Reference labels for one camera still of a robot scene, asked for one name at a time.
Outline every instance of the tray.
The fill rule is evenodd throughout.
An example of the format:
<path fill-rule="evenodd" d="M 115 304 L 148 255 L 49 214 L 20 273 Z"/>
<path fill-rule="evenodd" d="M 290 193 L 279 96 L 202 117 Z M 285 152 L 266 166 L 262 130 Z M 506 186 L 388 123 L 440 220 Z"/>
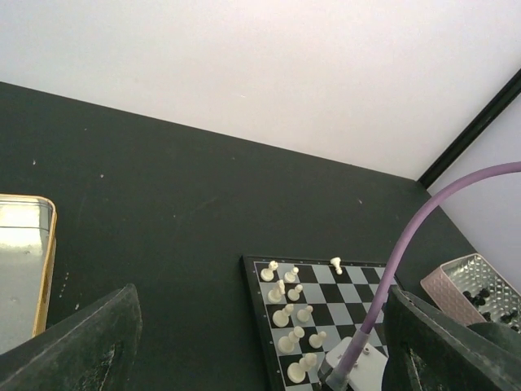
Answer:
<path fill-rule="evenodd" d="M 500 323 L 503 314 L 519 310 L 520 295 L 478 253 L 444 263 L 420 284 L 443 312 L 465 326 L 485 322 L 481 315 L 484 312 Z M 477 310 L 463 292 L 475 296 L 481 288 L 487 288 L 490 297 Z M 519 317 L 513 318 L 509 326 L 519 327 Z"/>
<path fill-rule="evenodd" d="M 0 354 L 45 330 L 56 219 L 50 200 L 0 194 Z"/>

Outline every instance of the chessboard border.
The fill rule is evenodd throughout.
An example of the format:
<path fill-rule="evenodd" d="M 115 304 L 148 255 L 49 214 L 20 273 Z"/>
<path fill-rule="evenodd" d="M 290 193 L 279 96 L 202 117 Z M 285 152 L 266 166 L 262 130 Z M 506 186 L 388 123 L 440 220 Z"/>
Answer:
<path fill-rule="evenodd" d="M 251 310 L 255 319 L 257 332 L 260 335 L 260 345 L 264 355 L 265 370 L 268 375 L 270 389 L 284 391 L 286 386 L 281 373 L 280 363 L 277 357 L 277 347 L 270 344 L 269 341 L 273 339 L 269 320 L 267 319 L 264 297 L 262 296 L 259 279 L 257 277 L 255 262 L 269 262 L 277 260 L 281 263 L 299 264 L 305 263 L 307 265 L 330 265 L 329 260 L 310 259 L 298 257 L 263 257 L 257 255 L 242 255 L 240 259 L 241 271 L 247 281 L 246 288 L 251 301 Z M 359 266 L 359 267 L 385 267 L 386 263 L 381 261 L 341 261 L 341 266 Z M 399 287 L 401 283 L 395 276 L 395 281 Z"/>

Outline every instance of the chessboard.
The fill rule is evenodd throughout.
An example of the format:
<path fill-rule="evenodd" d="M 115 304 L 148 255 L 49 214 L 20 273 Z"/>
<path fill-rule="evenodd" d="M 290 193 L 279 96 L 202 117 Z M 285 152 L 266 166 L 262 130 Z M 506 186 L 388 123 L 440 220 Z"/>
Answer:
<path fill-rule="evenodd" d="M 261 271 L 268 267 L 271 261 L 278 263 L 274 270 L 274 278 L 270 282 L 261 279 Z M 385 264 L 341 261 L 341 275 L 335 273 L 335 268 L 329 261 L 280 258 L 280 257 L 242 257 L 243 273 L 247 281 L 247 290 L 252 301 L 253 314 L 260 336 L 264 354 L 270 389 L 287 391 L 306 391 L 320 389 L 318 368 L 330 350 L 337 346 L 347 336 L 353 336 L 360 328 L 367 310 L 374 298 Z M 271 304 L 268 293 L 279 279 L 294 267 L 299 269 L 294 283 L 285 283 L 286 294 L 278 304 Z M 287 293 L 297 284 L 303 291 L 297 301 L 290 301 Z M 289 323 L 277 327 L 273 322 L 273 314 L 283 309 L 286 304 L 293 303 Z M 310 319 L 302 323 L 297 318 L 297 312 L 308 305 L 313 307 Z M 293 331 L 294 327 L 304 329 L 304 337 L 295 345 L 290 354 L 278 351 L 278 340 Z M 309 344 L 312 334 L 326 332 L 327 338 L 322 347 L 314 349 Z M 369 343 L 387 356 L 385 335 L 383 334 L 383 312 L 377 319 L 374 330 L 370 333 Z M 307 372 L 303 382 L 293 383 L 287 375 L 287 368 L 294 362 L 299 362 L 306 353 L 317 355 L 317 366 Z"/>

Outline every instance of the black square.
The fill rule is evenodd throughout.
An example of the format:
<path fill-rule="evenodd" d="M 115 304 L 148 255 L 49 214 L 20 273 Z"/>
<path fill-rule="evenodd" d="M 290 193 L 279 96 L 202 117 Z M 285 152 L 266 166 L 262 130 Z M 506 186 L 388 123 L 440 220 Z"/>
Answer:
<path fill-rule="evenodd" d="M 348 308 L 353 323 L 359 324 L 364 322 L 367 312 L 362 303 L 346 303 L 345 306 Z"/>
<path fill-rule="evenodd" d="M 378 335 L 380 342 L 382 342 L 382 345 L 387 345 L 387 342 L 385 341 L 385 331 L 383 330 L 383 323 L 376 323 L 374 325 L 374 330 L 376 331 L 376 334 Z"/>
<path fill-rule="evenodd" d="M 344 324 L 337 326 L 336 329 L 338 330 L 341 339 L 345 338 L 346 336 L 354 336 L 355 331 L 357 330 L 354 324 Z"/>
<path fill-rule="evenodd" d="M 385 350 L 383 350 L 383 347 L 382 347 L 382 346 L 376 346 L 376 349 L 377 349 L 381 354 L 383 354 L 385 357 L 387 357 L 387 353 L 385 353 Z"/>
<path fill-rule="evenodd" d="M 287 296 L 287 294 L 290 292 L 290 289 L 294 289 L 297 285 L 298 285 L 297 283 L 286 283 L 285 284 L 285 287 L 286 287 L 286 300 L 287 300 L 287 302 L 288 303 L 307 303 L 306 296 L 304 295 L 304 290 L 300 293 L 299 300 L 297 300 L 297 301 L 292 301 Z"/>
<path fill-rule="evenodd" d="M 344 268 L 342 268 L 341 275 L 336 274 L 336 270 L 333 266 L 330 266 L 329 270 L 333 274 L 333 278 L 335 279 L 336 283 L 352 283 L 351 277 L 349 277 L 349 273 Z"/>
<path fill-rule="evenodd" d="M 335 324 L 327 304 L 313 304 L 313 312 L 311 313 L 311 316 L 313 316 L 315 326 L 330 326 Z"/>
<path fill-rule="evenodd" d="M 317 328 L 316 327 L 302 327 L 304 329 L 304 338 L 300 338 L 299 344 L 300 344 L 300 350 L 302 350 L 303 354 L 306 353 L 316 353 L 316 352 L 323 352 L 324 349 L 322 347 L 315 349 L 309 344 L 309 337 L 311 337 L 312 334 L 317 334 Z"/>
<path fill-rule="evenodd" d="M 358 292 L 358 296 L 360 296 L 362 303 L 371 303 L 374 299 L 373 291 L 369 285 L 356 285 L 355 289 Z"/>
<path fill-rule="evenodd" d="M 296 383 L 293 383 L 289 377 L 287 377 L 287 368 L 294 362 L 299 362 L 302 358 L 302 354 L 287 354 L 284 356 L 279 356 L 278 359 L 280 360 L 280 366 L 282 370 L 282 375 L 284 376 L 284 383 L 286 383 L 286 387 L 289 387 L 290 385 L 296 385 Z M 309 376 L 306 372 L 306 377 L 304 378 L 304 381 L 302 381 L 299 384 L 309 384 Z"/>
<path fill-rule="evenodd" d="M 301 283 L 317 283 L 317 276 L 311 265 L 298 265 L 299 281 Z"/>
<path fill-rule="evenodd" d="M 264 281 L 262 278 L 261 278 L 261 271 L 263 269 L 266 269 L 268 267 L 268 263 L 259 263 L 259 262 L 255 262 L 255 270 L 257 272 L 257 275 L 258 275 L 258 279 L 259 281 Z M 276 270 L 274 270 L 274 279 L 272 279 L 273 282 L 275 281 L 279 281 L 280 278 L 278 277 L 278 273 Z"/>
<path fill-rule="evenodd" d="M 327 303 L 343 303 L 344 298 L 340 293 L 339 286 L 335 283 L 321 283 L 320 289 L 324 293 L 324 298 Z"/>
<path fill-rule="evenodd" d="M 366 277 L 368 283 L 380 283 L 380 277 L 378 277 L 376 270 L 372 267 L 362 267 L 361 272 Z"/>
<path fill-rule="evenodd" d="M 277 326 L 274 323 L 274 313 L 275 313 L 275 311 L 281 310 L 285 306 L 286 306 L 285 304 L 266 304 L 266 311 L 268 312 L 269 325 L 271 326 L 271 328 L 283 328 L 283 327 Z M 291 320 L 291 316 L 289 318 L 288 324 L 284 327 L 294 327 L 293 321 Z"/>

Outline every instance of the black frame edge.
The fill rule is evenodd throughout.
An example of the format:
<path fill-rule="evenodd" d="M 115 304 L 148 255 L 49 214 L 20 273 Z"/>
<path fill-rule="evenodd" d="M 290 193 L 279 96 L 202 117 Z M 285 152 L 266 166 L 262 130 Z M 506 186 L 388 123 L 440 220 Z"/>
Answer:
<path fill-rule="evenodd" d="M 521 69 L 505 84 L 472 122 L 458 135 L 418 182 L 426 189 L 484 132 L 521 93 Z"/>

